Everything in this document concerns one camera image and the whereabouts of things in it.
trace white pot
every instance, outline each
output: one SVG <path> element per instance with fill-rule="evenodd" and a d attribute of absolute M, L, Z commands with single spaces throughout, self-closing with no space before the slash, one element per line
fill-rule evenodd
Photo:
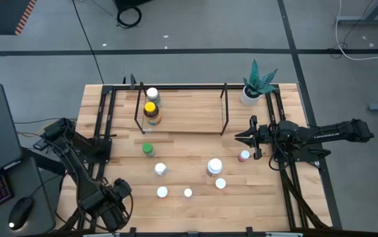
<path fill-rule="evenodd" d="M 244 90 L 245 90 L 246 86 L 243 88 L 242 90 L 242 95 L 240 96 L 240 100 L 241 102 L 246 105 L 246 106 L 254 106 L 257 104 L 257 102 L 259 101 L 259 96 L 258 95 L 256 98 L 250 98 L 246 95 L 246 93 L 244 93 Z"/>

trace computer mouse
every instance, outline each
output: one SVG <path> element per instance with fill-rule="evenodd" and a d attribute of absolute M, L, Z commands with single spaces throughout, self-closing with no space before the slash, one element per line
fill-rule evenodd
<path fill-rule="evenodd" d="M 33 202 L 30 197 L 23 197 L 17 201 L 9 215 L 9 227 L 11 230 L 18 230 L 25 224 L 31 213 Z"/>

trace succulent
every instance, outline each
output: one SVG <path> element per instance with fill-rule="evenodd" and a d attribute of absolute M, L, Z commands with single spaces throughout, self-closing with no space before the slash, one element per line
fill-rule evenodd
<path fill-rule="evenodd" d="M 250 71 L 249 82 L 246 78 L 243 78 L 244 85 L 248 88 L 248 92 L 251 95 L 261 95 L 269 93 L 273 90 L 276 90 L 275 87 L 270 85 L 271 81 L 274 79 L 275 73 L 278 69 L 275 69 L 273 72 L 266 74 L 263 77 L 259 77 L 259 70 L 257 69 L 256 60 L 252 63 L 252 69 Z"/>

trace bottle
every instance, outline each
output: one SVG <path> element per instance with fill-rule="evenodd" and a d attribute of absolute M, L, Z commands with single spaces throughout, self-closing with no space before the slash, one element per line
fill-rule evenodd
<path fill-rule="evenodd" d="M 223 164 L 218 158 L 214 158 L 208 162 L 207 174 L 210 177 L 217 176 L 223 169 Z"/>
<path fill-rule="evenodd" d="M 154 147 L 152 144 L 145 143 L 142 145 L 142 151 L 145 153 L 147 157 L 154 157 L 155 156 L 155 151 Z"/>
<path fill-rule="evenodd" d="M 167 170 L 167 167 L 163 164 L 163 163 L 158 163 L 155 165 L 155 172 L 159 175 L 159 176 L 163 176 L 165 174 Z"/>
<path fill-rule="evenodd" d="M 155 105 L 158 106 L 159 108 L 161 107 L 161 98 L 157 89 L 150 88 L 147 90 L 147 100 L 150 102 L 154 102 Z"/>
<path fill-rule="evenodd" d="M 159 198 L 165 198 L 165 197 L 167 196 L 167 193 L 168 193 L 167 188 L 164 187 L 164 186 L 159 187 L 159 188 L 157 189 L 157 196 L 158 196 Z"/>
<path fill-rule="evenodd" d="M 192 197 L 192 190 L 190 188 L 187 188 L 184 190 L 183 194 L 186 198 L 190 198 Z"/>
<path fill-rule="evenodd" d="M 245 162 L 247 159 L 249 159 L 250 153 L 249 151 L 242 151 L 239 155 L 239 161 Z"/>
<path fill-rule="evenodd" d="M 215 181 L 215 186 L 216 186 L 218 189 L 223 189 L 223 188 L 225 188 L 225 186 L 226 186 L 226 180 L 224 180 L 224 178 L 218 178 L 218 179 Z"/>
<path fill-rule="evenodd" d="M 155 126 L 161 122 L 160 110 L 154 102 L 148 102 L 145 104 L 144 114 L 147 117 L 149 125 Z"/>

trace potted plant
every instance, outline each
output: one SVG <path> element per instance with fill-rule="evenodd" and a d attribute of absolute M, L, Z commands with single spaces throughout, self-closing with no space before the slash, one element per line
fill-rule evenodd
<path fill-rule="evenodd" d="M 259 70 L 257 69 L 257 63 L 254 60 L 252 63 L 252 69 L 250 71 L 249 82 L 246 78 L 243 78 L 244 88 L 240 100 L 243 104 L 247 106 L 254 106 L 259 101 L 259 96 L 265 93 L 269 93 L 276 88 L 270 85 L 271 81 L 274 79 L 275 73 L 278 69 L 273 72 L 266 74 L 263 77 L 259 77 Z"/>

